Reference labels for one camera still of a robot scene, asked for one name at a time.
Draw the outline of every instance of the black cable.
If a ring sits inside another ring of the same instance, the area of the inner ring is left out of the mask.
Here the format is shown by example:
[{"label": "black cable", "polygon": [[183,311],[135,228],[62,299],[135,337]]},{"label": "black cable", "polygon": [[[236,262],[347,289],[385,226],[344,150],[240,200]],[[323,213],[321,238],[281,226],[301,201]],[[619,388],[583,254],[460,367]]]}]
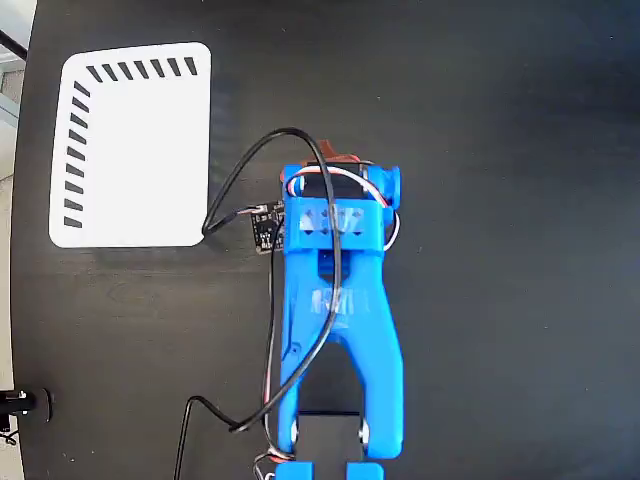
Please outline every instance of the black cable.
[{"label": "black cable", "polygon": [[16,42],[9,35],[0,30],[0,45],[13,52],[25,62],[27,61],[27,49]]},{"label": "black cable", "polygon": [[191,409],[195,403],[200,403],[204,405],[204,407],[213,413],[217,418],[222,420],[227,425],[234,424],[234,420],[229,418],[224,414],[218,407],[216,407],[213,403],[211,403],[206,398],[200,395],[194,395],[187,400],[187,403],[184,407],[184,415],[182,416],[182,426],[180,427],[180,438],[178,440],[178,454],[176,456],[176,466],[173,471],[174,480],[180,479],[180,472],[182,470],[182,457],[184,456],[184,447],[187,442],[187,429],[189,428],[189,419],[191,418]]},{"label": "black cable", "polygon": [[258,207],[256,207],[255,205],[247,205],[246,207],[234,210],[233,212],[229,213],[228,215],[222,217],[220,220],[217,220],[213,225],[209,226],[208,229],[207,229],[207,234],[211,235],[212,233],[217,232],[222,227],[224,227],[228,223],[231,223],[233,220],[235,220],[238,215],[242,215],[247,210],[256,209],[256,208],[258,208]]},{"label": "black cable", "polygon": [[282,136],[294,136],[302,139],[313,152],[316,161],[320,165],[320,170],[322,173],[322,178],[324,180],[325,191],[327,194],[327,203],[329,205],[329,223],[331,226],[332,239],[333,239],[333,286],[331,290],[331,299],[329,301],[329,313],[327,314],[327,319],[322,327],[322,330],[318,334],[318,338],[309,349],[305,357],[302,359],[302,362],[298,365],[298,367],[293,371],[293,373],[289,376],[289,378],[280,386],[280,388],[276,391],[276,393],[269,399],[267,402],[262,402],[262,407],[253,412],[251,415],[241,420],[240,422],[236,422],[232,418],[225,415],[219,408],[209,402],[206,398],[201,396],[194,396],[189,398],[187,404],[185,406],[185,412],[182,419],[182,428],[180,431],[180,440],[178,442],[178,454],[176,458],[176,467],[174,471],[174,480],[179,480],[180,471],[182,468],[182,457],[184,454],[184,447],[186,443],[186,435],[187,435],[187,427],[189,424],[189,417],[191,414],[191,407],[193,403],[196,401],[202,403],[207,409],[213,413],[217,418],[222,420],[229,426],[230,432],[242,432],[251,427],[254,423],[262,420],[265,415],[267,415],[273,407],[280,401],[280,399],[289,391],[289,389],[293,386],[295,382],[297,382],[300,377],[307,370],[311,362],[317,356],[317,354],[322,349],[322,346],[325,344],[329,334],[331,333],[331,328],[336,320],[337,315],[337,305],[339,303],[339,292],[342,284],[342,252],[341,252],[341,242],[340,242],[340,232],[338,231],[337,225],[337,211],[336,211],[336,201],[333,193],[333,184],[331,183],[331,174],[327,168],[327,162],[322,154],[322,151],[318,147],[318,144],[315,140],[303,130],[300,130],[295,127],[285,127],[273,130],[268,133],[260,140],[258,140],[254,145],[252,145],[249,150],[243,155],[240,161],[234,166],[232,172],[229,174],[224,184],[222,185],[218,195],[216,195],[215,199],[209,206],[207,211],[207,216],[202,225],[202,234],[208,235],[211,233],[212,228],[218,222],[212,223],[215,217],[215,214],[220,207],[220,204],[224,200],[224,197],[227,195],[229,189],[233,182],[238,178],[240,172],[245,167],[249,161],[255,156],[260,149],[262,149],[269,142],[275,140],[278,137]]}]

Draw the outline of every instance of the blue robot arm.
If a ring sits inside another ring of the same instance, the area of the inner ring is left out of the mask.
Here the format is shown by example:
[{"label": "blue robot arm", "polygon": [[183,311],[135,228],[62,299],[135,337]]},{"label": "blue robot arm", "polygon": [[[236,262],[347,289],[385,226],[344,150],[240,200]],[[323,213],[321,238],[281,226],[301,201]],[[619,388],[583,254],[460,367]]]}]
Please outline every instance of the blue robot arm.
[{"label": "blue robot arm", "polygon": [[[327,317],[332,286],[332,249],[328,205],[324,198],[292,196],[286,185],[301,167],[284,170],[285,295],[281,382],[285,382],[311,349]],[[385,227],[400,205],[400,171],[368,166],[367,177],[389,206],[372,198],[336,199],[342,240],[343,284],[335,324],[328,341],[342,344],[350,354],[365,396],[363,440],[367,456],[395,458],[404,435],[403,362],[383,279]],[[303,378],[280,403],[278,444],[287,452],[295,446],[298,392]],[[278,467],[278,480],[311,480],[304,462]],[[375,464],[349,464],[349,480],[382,478]]]}]

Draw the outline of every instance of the dark surface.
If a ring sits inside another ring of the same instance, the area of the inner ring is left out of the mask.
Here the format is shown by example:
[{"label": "dark surface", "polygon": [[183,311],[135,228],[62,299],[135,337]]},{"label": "dark surface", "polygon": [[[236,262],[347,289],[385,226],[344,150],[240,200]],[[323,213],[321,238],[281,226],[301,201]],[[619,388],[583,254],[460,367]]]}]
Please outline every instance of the dark surface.
[{"label": "dark surface", "polygon": [[[176,41],[214,57],[218,180],[286,125],[402,168],[385,282],[406,441],[388,478],[637,478],[639,24],[631,1],[39,2],[12,333],[17,383],[57,410],[21,423],[27,478],[168,479],[189,394],[236,416],[258,402],[268,258],[247,223],[183,249],[61,250],[47,232],[63,62]],[[276,198],[282,164],[307,156],[270,146],[228,207]],[[340,372],[314,374],[349,408]],[[259,430],[195,420],[185,478],[250,478]]]}]

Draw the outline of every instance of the black stripe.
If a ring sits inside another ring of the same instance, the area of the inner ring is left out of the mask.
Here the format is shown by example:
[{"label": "black stripe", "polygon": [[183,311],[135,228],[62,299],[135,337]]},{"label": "black stripe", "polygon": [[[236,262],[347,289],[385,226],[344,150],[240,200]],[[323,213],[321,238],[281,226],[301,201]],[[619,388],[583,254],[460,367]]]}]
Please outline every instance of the black stripe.
[{"label": "black stripe", "polygon": [[89,128],[89,125],[87,125],[87,122],[85,122],[84,120],[82,120],[79,116],[77,116],[75,113],[71,114],[71,121],[77,125],[80,125],[81,127],[84,128]]},{"label": "black stripe", "polygon": [[68,198],[64,199],[65,208],[70,208],[72,210],[78,210],[79,212],[84,210],[84,207],[79,203],[74,202],[73,200],[69,200]]},{"label": "black stripe", "polygon": [[69,190],[70,192],[73,192],[73,193],[79,193],[80,195],[84,193],[84,190],[82,189],[82,187],[79,187],[75,183],[71,183],[71,182],[64,182],[64,189]]},{"label": "black stripe", "polygon": [[100,78],[100,75],[98,75],[98,71],[96,70],[96,67],[89,66],[87,67],[87,70],[89,70],[91,75],[93,75],[93,78],[98,80],[99,83],[102,83],[102,78]]},{"label": "black stripe", "polygon": [[82,228],[82,222],[79,222],[79,221],[74,220],[73,218],[69,218],[69,217],[64,217],[64,224],[67,227]]},{"label": "black stripe", "polygon": [[171,70],[173,70],[173,74],[176,77],[180,76],[180,69],[178,68],[178,62],[176,62],[175,58],[167,58],[167,62],[169,62],[169,66],[171,67]]},{"label": "black stripe", "polygon": [[138,69],[138,71],[140,72],[140,75],[142,75],[142,78],[148,79],[149,78],[149,74],[147,73],[147,69],[144,68],[144,63],[142,63],[140,60],[136,60],[133,63],[136,66],[136,68]]},{"label": "black stripe", "polygon": [[80,110],[82,110],[83,112],[89,113],[89,107],[87,107],[84,103],[82,103],[80,100],[78,100],[76,97],[73,97],[73,100],[71,100],[71,103],[73,105],[75,105],[76,107],[78,107]]},{"label": "black stripe", "polygon": [[198,71],[196,70],[196,62],[193,61],[193,57],[185,57],[184,61],[187,64],[187,68],[189,68],[191,75],[197,75]]},{"label": "black stripe", "polygon": [[76,90],[78,90],[80,93],[82,93],[83,95],[86,95],[87,97],[90,97],[91,94],[89,93],[89,90],[87,90],[86,88],[84,88],[82,85],[80,85],[78,82],[73,82],[73,88],[75,88]]},{"label": "black stripe", "polygon": [[16,42],[9,35],[0,30],[0,45],[3,47],[7,47],[7,50],[15,53],[18,57],[20,57],[25,62],[27,61],[27,49]]},{"label": "black stripe", "polygon": [[118,66],[120,67],[120,70],[122,70],[122,73],[124,73],[124,76],[127,77],[127,79],[133,80],[133,75],[131,75],[131,72],[129,71],[129,67],[127,66],[126,63],[118,62]]},{"label": "black stripe", "polygon": [[87,139],[86,138],[84,138],[82,135],[78,135],[76,132],[74,132],[71,129],[69,129],[69,138],[71,140],[75,140],[76,142],[80,142],[83,145],[87,144]]},{"label": "black stripe", "polygon": [[67,163],[67,173],[70,173],[72,175],[77,175],[79,177],[83,177],[84,178],[84,172],[82,170],[80,170],[79,168],[74,167],[70,163]]},{"label": "black stripe", "polygon": [[118,81],[118,77],[116,77],[116,74],[113,72],[111,65],[109,65],[108,63],[103,63],[102,68],[104,68],[104,71],[107,72],[107,75],[109,75],[111,80],[113,80],[114,82]]},{"label": "black stripe", "polygon": [[162,66],[160,65],[160,61],[157,59],[151,60],[151,65],[156,69],[156,73],[160,78],[164,78],[164,72],[162,71]]},{"label": "black stripe", "polygon": [[73,158],[77,158],[78,160],[82,160],[83,162],[85,160],[84,155],[77,151],[75,148],[67,147],[67,155]]}]

